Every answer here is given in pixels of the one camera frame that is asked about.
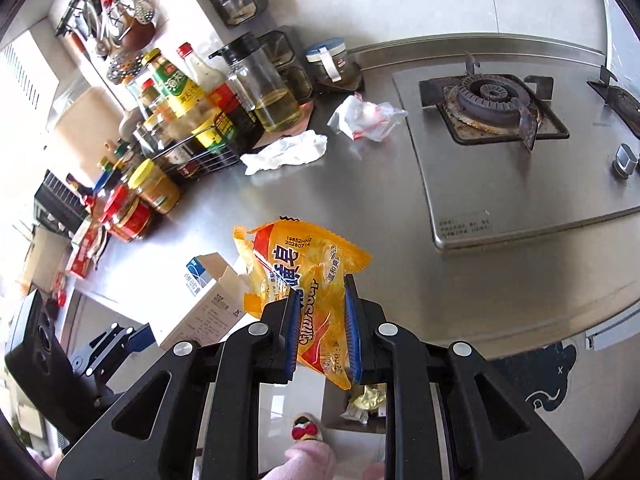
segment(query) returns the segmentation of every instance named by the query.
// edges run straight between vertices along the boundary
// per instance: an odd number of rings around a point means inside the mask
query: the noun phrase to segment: yellow lid jar
[[[167,214],[180,199],[180,190],[152,160],[145,160],[131,175],[129,189],[159,213]]]

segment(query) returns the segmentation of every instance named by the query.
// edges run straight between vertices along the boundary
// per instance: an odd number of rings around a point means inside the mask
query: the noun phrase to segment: white tissue
[[[326,136],[307,130],[295,137],[283,137],[259,153],[247,153],[240,160],[246,164],[245,175],[260,170],[276,170],[283,164],[299,166],[318,160],[326,151]]]
[[[380,142],[405,117],[406,111],[393,108],[391,103],[377,105],[354,94],[335,109],[327,125],[347,134],[351,140],[367,137]]]

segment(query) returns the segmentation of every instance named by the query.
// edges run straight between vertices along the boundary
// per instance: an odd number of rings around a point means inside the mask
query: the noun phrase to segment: jar with blue lid
[[[349,60],[343,38],[320,41],[305,51],[305,57],[321,83],[350,86],[359,76],[359,70]]]

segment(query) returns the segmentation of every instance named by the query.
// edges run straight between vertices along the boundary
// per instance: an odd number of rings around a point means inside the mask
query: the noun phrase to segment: stainless steel stove top
[[[568,131],[567,138],[539,136],[532,152],[524,143],[463,145],[441,110],[423,107],[418,85],[461,76],[464,63],[396,72],[394,80],[426,188],[433,237],[442,249],[474,246],[574,228],[640,210],[640,171],[628,179],[612,169],[621,143],[637,155],[640,141],[587,85],[600,68],[531,56],[481,60],[476,73],[550,76],[545,102]]]

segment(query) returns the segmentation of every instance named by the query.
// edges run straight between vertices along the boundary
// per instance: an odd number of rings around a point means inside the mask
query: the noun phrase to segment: orange plastic wrapper
[[[234,240],[252,286],[244,309],[260,317],[267,303],[289,295],[289,287],[302,291],[298,360],[348,390],[343,278],[364,269],[371,257],[327,229],[294,219],[249,232],[236,226]]]

